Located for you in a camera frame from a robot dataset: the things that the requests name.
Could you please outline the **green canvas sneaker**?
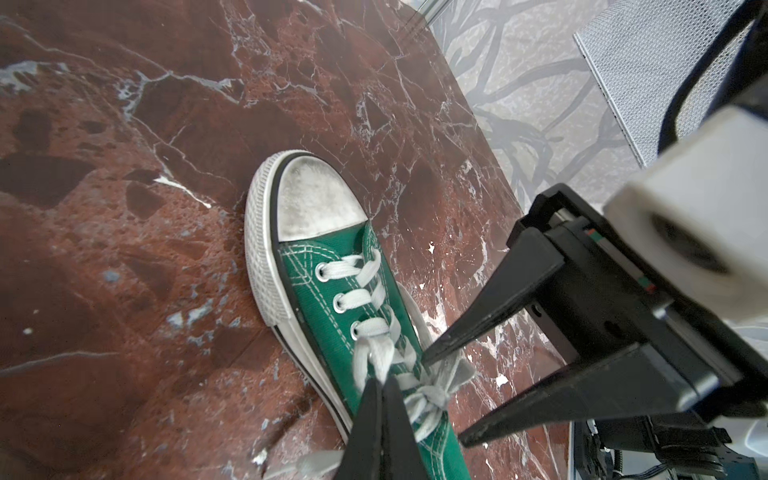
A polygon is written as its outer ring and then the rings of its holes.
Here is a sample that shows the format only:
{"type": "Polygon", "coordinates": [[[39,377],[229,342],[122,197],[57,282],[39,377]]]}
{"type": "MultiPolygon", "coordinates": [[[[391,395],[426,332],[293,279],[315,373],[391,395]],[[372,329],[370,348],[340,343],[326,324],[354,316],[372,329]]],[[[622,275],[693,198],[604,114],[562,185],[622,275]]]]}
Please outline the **green canvas sneaker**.
{"type": "Polygon", "coordinates": [[[460,353],[423,364],[428,325],[337,170],[303,150],[270,156],[249,187],[244,246],[265,324],[341,436],[352,432],[367,380],[393,377],[428,476],[467,478],[448,407],[474,367],[460,353]]]}

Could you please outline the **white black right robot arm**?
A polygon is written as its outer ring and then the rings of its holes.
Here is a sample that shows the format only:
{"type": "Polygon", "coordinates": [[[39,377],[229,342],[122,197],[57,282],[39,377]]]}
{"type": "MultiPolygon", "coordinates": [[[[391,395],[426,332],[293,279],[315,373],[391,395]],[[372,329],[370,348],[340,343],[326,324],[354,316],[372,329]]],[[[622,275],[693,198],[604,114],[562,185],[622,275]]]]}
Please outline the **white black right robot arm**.
{"type": "Polygon", "coordinates": [[[527,311],[565,364],[476,421],[460,442],[474,447],[570,422],[596,449],[648,452],[663,468],[725,478],[737,454],[715,421],[766,418],[766,360],[567,185],[536,197],[507,246],[422,361],[445,360],[527,311]]]}

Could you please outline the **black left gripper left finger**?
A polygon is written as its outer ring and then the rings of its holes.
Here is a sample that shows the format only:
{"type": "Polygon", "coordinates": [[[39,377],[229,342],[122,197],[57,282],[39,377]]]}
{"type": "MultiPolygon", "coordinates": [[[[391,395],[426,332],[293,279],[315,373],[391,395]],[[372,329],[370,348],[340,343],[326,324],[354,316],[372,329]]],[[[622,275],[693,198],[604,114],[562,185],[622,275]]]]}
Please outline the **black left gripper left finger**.
{"type": "Polygon", "coordinates": [[[380,475],[383,427],[382,385],[367,381],[353,429],[334,480],[374,480],[380,475]]]}

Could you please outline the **white shoelace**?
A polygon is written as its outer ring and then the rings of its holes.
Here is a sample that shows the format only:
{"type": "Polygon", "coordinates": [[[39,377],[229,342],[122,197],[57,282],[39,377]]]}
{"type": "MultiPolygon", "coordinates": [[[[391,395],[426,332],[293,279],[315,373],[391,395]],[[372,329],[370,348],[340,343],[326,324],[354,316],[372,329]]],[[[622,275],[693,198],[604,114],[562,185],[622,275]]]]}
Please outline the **white shoelace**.
{"type": "Polygon", "coordinates": [[[458,355],[423,366],[429,332],[380,249],[298,242],[280,246],[276,264],[284,269],[277,293],[258,298],[289,302],[260,308],[342,434],[351,433],[366,381],[394,377],[429,477],[468,478],[447,406],[474,369],[458,355]]]}

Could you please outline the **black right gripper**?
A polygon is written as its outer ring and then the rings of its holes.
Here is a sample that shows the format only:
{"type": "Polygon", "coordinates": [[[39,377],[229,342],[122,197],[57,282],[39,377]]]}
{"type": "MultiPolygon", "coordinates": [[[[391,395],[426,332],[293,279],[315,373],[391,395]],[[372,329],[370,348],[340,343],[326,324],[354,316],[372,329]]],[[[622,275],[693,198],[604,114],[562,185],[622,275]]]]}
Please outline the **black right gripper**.
{"type": "Polygon", "coordinates": [[[523,309],[566,365],[459,435],[465,447],[543,424],[639,416],[762,418],[767,363],[627,246],[570,187],[539,194],[467,310],[422,355],[432,365],[523,309]]]}

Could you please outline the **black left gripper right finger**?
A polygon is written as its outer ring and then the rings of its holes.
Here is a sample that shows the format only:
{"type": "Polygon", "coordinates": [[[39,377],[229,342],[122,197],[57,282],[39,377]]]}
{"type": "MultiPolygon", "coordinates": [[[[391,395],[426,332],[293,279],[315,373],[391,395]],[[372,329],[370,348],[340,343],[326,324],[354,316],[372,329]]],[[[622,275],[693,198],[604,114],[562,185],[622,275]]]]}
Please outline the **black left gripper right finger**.
{"type": "Polygon", "coordinates": [[[382,478],[428,480],[414,431],[397,380],[389,377],[383,387],[382,478]]]}

